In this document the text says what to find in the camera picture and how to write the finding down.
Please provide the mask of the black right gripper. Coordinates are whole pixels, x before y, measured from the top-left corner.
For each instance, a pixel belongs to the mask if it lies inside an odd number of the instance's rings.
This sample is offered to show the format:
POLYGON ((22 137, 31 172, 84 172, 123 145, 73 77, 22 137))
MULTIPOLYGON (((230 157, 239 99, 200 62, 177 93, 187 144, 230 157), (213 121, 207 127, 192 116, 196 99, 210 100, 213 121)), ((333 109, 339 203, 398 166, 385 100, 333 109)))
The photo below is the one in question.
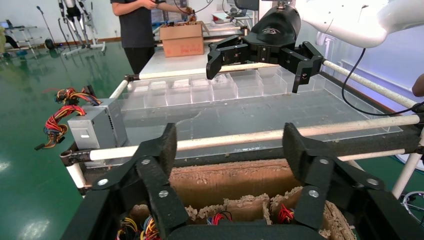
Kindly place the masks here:
POLYGON ((209 44, 206 78, 212 80, 222 66, 246 61, 279 64, 294 74, 292 93, 321 71, 324 56, 309 42, 296 45, 301 28, 297 9, 272 7, 245 37, 233 35, 209 44))

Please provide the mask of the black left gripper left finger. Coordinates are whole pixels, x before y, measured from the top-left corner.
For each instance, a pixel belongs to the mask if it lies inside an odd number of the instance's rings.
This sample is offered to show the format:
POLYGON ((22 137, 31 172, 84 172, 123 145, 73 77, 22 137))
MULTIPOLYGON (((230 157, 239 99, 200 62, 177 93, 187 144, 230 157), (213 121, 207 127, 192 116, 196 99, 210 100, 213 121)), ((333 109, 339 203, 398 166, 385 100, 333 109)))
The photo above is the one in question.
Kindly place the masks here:
POLYGON ((168 123, 161 136, 141 142, 129 161, 97 179, 92 190, 108 190, 121 213, 146 202, 160 237, 167 238, 188 220, 169 181, 176 153, 177 128, 168 123))

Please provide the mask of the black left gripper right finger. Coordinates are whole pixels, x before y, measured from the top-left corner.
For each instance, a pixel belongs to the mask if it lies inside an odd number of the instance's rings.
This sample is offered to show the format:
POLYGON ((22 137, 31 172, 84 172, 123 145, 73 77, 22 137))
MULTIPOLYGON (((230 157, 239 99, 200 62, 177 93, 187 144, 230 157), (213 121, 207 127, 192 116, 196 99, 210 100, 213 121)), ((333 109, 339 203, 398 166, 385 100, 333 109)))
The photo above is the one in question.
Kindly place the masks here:
POLYGON ((304 137, 293 123, 283 129, 284 155, 302 191, 294 220, 318 230, 326 201, 354 216, 355 226, 373 227, 383 220, 378 196, 384 186, 377 177, 338 159, 327 143, 304 137))

